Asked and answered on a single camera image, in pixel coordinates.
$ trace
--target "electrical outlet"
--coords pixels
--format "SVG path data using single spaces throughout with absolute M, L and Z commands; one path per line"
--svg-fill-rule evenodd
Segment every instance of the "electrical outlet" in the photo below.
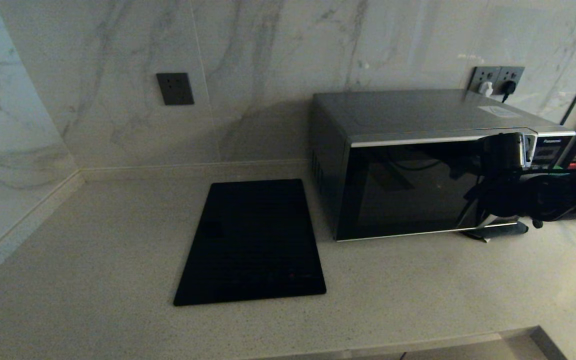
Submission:
M 476 67 L 472 72 L 472 77 L 470 78 L 470 85 L 468 85 L 468 90 L 479 92 L 480 85 L 483 82 L 491 82 L 492 84 L 494 84 L 497 81 L 500 72 L 501 72 L 501 66 Z
M 158 73 L 157 81 L 165 105 L 195 104 L 188 73 Z
M 468 90 L 479 93 L 483 82 L 491 82 L 492 95 L 502 95 L 506 82 L 512 81 L 519 85 L 524 69 L 523 66 L 478 66 L 472 72 Z

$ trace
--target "white plug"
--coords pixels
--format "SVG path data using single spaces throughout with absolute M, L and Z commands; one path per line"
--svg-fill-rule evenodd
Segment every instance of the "white plug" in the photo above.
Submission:
M 485 96 L 486 98 L 490 98 L 492 95 L 492 82 L 491 81 L 484 81 L 479 85 L 479 91 L 481 95 Z

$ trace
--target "black cooktop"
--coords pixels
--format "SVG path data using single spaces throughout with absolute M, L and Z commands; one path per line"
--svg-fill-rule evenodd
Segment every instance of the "black cooktop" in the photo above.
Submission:
M 301 180 L 210 186 L 175 306 L 325 293 Z

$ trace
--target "black plug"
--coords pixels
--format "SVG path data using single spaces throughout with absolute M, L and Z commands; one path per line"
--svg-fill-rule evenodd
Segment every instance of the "black plug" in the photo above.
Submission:
M 513 94 L 516 89 L 517 89 L 516 82 L 512 80 L 504 82 L 503 85 L 501 86 L 501 91 L 503 92 L 503 100 L 501 100 L 501 102 L 505 103 L 508 96 L 510 96 L 510 94 Z

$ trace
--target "countertop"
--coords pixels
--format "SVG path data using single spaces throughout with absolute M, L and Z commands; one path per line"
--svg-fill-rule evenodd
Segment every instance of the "countertop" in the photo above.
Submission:
M 542 326 L 576 359 L 576 220 L 336 243 L 306 168 L 86 174 L 0 267 L 0 358 L 234 360 Z M 174 307 L 210 184 L 278 178 L 304 178 L 327 293 Z

